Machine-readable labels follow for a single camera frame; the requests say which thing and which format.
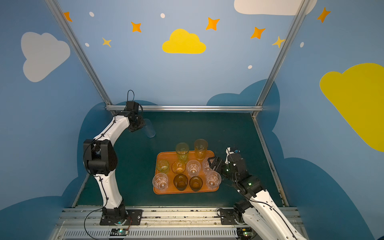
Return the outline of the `clear faceted glass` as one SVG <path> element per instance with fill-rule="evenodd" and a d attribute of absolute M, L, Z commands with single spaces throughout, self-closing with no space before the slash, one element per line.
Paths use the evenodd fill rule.
<path fill-rule="evenodd" d="M 202 170 L 203 170 L 205 175 L 208 175 L 212 171 L 212 169 L 210 167 L 210 164 L 209 164 L 209 161 L 208 161 L 208 158 L 203 160 L 203 162 L 202 162 Z"/>
<path fill-rule="evenodd" d="M 169 187 L 169 178 L 167 174 L 158 173 L 153 177 L 152 183 L 155 191 L 163 192 Z"/>
<path fill-rule="evenodd" d="M 186 170 L 188 175 L 192 178 L 198 176 L 201 172 L 201 163 L 197 160 L 190 160 L 187 162 Z"/>
<path fill-rule="evenodd" d="M 210 171 L 206 175 L 206 186 L 209 190 L 216 190 L 222 182 L 222 177 L 216 171 Z"/>

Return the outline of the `tall clear bluish glass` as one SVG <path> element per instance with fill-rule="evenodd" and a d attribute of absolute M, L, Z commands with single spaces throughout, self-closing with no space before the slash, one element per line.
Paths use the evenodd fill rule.
<path fill-rule="evenodd" d="M 149 119 L 144 119 L 144 121 L 145 121 L 145 125 L 142 128 L 144 134 L 148 138 L 153 138 L 156 135 L 156 131 L 154 129 L 152 122 Z"/>

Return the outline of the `tall amber glass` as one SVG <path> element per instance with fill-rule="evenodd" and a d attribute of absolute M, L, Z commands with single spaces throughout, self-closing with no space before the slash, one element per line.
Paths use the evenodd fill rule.
<path fill-rule="evenodd" d="M 208 149 L 208 142 L 204 139 L 198 139 L 194 143 L 194 148 L 197 160 L 202 161 Z"/>

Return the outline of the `small olive textured cup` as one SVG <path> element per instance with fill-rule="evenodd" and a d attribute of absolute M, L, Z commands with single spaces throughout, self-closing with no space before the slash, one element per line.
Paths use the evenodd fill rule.
<path fill-rule="evenodd" d="M 199 176 L 194 176 L 190 178 L 189 185 L 192 191 L 198 192 L 203 187 L 203 180 Z"/>

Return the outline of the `orange plastic tray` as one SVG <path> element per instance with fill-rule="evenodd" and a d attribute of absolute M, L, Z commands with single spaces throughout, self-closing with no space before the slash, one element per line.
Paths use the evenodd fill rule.
<path fill-rule="evenodd" d="M 204 159 L 212 158 L 212 157 L 214 157 L 214 153 L 212 151 L 207 151 Z M 207 192 L 215 192 L 215 191 L 217 191 L 219 189 L 219 188 L 216 189 L 216 190 L 209 190 L 208 189 L 208 187 L 206 186 L 206 175 L 204 174 L 203 170 L 201 169 L 201 172 L 198 175 L 203 180 L 203 187 L 201 188 L 201 190 L 198 191 L 198 192 L 194 192 L 194 191 L 191 190 L 190 185 L 189 185 L 189 181 L 190 181 L 191 177 L 188 175 L 187 170 L 185 170 L 182 174 L 187 176 L 187 178 L 188 178 L 188 186 L 187 186 L 187 188 L 184 191 L 179 191 L 174 186 L 174 177 L 177 174 L 173 173 L 173 171 L 172 171 L 172 164 L 175 161 L 179 161 L 179 159 L 177 157 L 177 153 L 176 152 L 162 152 L 162 153 L 159 153 L 158 156 L 157 156 L 157 160 L 167 160 L 167 161 L 169 161 L 169 164 L 170 164 L 170 170 L 169 170 L 169 172 L 167 174 L 167 176 L 169 178 L 169 187 L 168 187 L 167 190 L 165 190 L 163 192 L 158 192 L 158 191 L 154 190 L 154 193 L 156 193 L 157 195 L 187 194 L 187 193 L 207 193 Z M 190 161 L 190 160 L 197 160 L 197 158 L 195 156 L 195 151 L 190 151 L 189 152 L 188 161 Z"/>

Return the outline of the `tall green glass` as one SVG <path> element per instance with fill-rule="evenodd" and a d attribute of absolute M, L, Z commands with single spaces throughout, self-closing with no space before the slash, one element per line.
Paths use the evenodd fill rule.
<path fill-rule="evenodd" d="M 176 153 L 179 161 L 185 164 L 188 162 L 189 150 L 190 148 L 187 143 L 179 143 L 176 145 Z"/>

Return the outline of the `short yellow glass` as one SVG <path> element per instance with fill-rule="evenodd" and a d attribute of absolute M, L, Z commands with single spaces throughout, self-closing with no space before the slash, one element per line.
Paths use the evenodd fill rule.
<path fill-rule="evenodd" d="M 172 171 L 175 174 L 182 174 L 186 170 L 186 164 L 182 161 L 175 161 L 172 164 Z"/>

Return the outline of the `dark olive textured cup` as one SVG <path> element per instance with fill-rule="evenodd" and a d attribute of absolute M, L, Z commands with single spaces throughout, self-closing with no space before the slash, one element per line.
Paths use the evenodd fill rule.
<path fill-rule="evenodd" d="M 184 191 L 188 186 L 188 178 L 184 174 L 178 174 L 174 177 L 174 186 L 179 191 Z"/>

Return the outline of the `short green glass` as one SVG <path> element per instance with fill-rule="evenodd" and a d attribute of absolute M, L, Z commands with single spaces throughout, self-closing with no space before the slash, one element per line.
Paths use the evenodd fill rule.
<path fill-rule="evenodd" d="M 157 171 L 159 173 L 168 174 L 168 172 L 170 170 L 169 161 L 167 161 L 167 160 L 157 160 L 156 168 L 157 168 Z"/>

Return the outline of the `clear faceted glass back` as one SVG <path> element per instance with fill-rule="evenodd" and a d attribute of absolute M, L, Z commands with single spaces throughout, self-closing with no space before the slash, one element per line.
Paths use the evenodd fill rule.
<path fill-rule="evenodd" d="M 158 173 L 153 177 L 152 183 L 155 191 L 163 192 L 169 187 L 169 178 L 167 174 Z"/>

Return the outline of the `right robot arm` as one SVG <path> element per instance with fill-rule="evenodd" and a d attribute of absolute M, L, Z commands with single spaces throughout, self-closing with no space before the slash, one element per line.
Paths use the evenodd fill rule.
<path fill-rule="evenodd" d="M 239 153 L 227 153 L 226 160 L 208 158 L 209 167 L 231 180 L 246 200 L 234 205 L 235 219 L 251 227 L 262 240 L 304 240 L 263 188 L 257 177 L 249 174 Z"/>

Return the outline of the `right controller board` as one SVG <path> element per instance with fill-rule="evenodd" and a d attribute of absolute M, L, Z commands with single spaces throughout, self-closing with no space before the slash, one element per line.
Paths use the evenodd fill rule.
<path fill-rule="evenodd" d="M 251 228 L 237 228 L 237 240 L 250 240 L 254 236 Z"/>

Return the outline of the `left controller board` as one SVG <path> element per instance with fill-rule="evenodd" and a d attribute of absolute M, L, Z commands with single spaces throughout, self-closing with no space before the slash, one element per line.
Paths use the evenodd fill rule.
<path fill-rule="evenodd" d="M 129 234 L 128 229 L 112 229 L 110 232 L 110 237 L 124 237 Z"/>

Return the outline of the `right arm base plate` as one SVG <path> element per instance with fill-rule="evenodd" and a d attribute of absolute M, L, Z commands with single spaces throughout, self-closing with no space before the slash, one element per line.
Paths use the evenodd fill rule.
<path fill-rule="evenodd" d="M 244 225 L 242 214 L 234 209 L 218 209 L 217 214 L 222 225 Z"/>

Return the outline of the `front aluminium rail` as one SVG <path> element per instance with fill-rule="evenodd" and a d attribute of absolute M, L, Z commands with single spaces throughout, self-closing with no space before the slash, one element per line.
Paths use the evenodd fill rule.
<path fill-rule="evenodd" d="M 97 208 L 63 209 L 51 240 L 237 240 L 237 228 L 248 225 L 222 225 L 217 214 L 221 207 L 129 207 L 143 210 L 138 226 L 101 226 Z M 110 237 L 112 229 L 128 229 L 124 237 Z M 259 240 L 254 232 L 251 240 Z"/>

